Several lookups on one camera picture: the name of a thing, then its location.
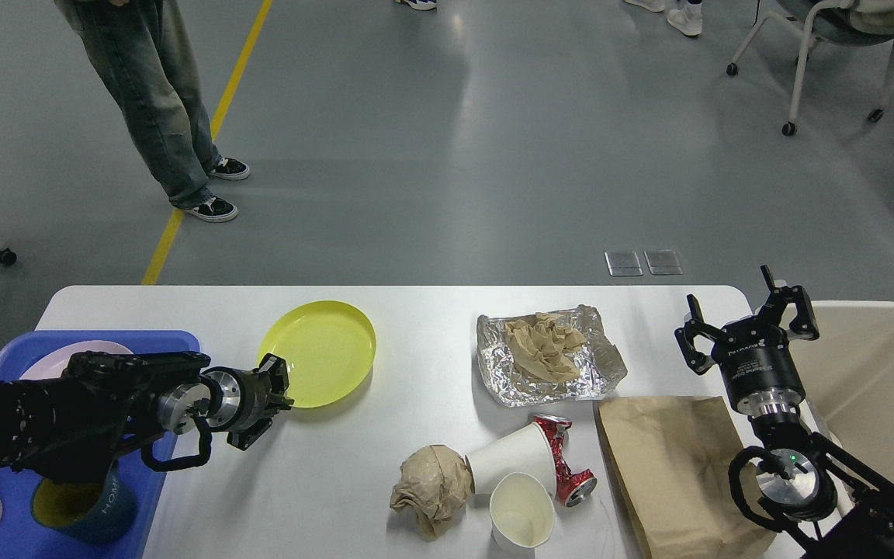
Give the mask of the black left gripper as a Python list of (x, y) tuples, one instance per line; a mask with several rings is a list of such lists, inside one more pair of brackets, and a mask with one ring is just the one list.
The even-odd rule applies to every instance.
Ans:
[(214, 367), (199, 373), (199, 381), (210, 391), (206, 422), (213, 432), (227, 432), (227, 443), (244, 452), (273, 424), (266, 411), (288, 411), (294, 399), (287, 362), (266, 353), (255, 370)]

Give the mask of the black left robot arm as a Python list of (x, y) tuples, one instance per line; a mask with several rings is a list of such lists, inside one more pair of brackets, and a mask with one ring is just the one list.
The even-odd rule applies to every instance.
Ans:
[(99, 484), (125, 454), (156, 473), (201, 467), (212, 435), (246, 450), (293, 406), (286, 361), (213, 367), (192, 352), (71, 355), (60, 377), (0, 381), (0, 468)]

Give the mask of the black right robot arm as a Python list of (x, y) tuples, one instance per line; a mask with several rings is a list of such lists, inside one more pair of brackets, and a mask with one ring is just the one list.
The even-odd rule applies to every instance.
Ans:
[(894, 558), (893, 482), (802, 420), (808, 393), (790, 343), (819, 338), (812, 301), (767, 266), (761, 273), (769, 294), (755, 314), (716, 327), (691, 295), (674, 333), (693, 372), (719, 368), (729, 406), (759, 439), (730, 461), (731, 498), (752, 523), (790, 535), (806, 558)]

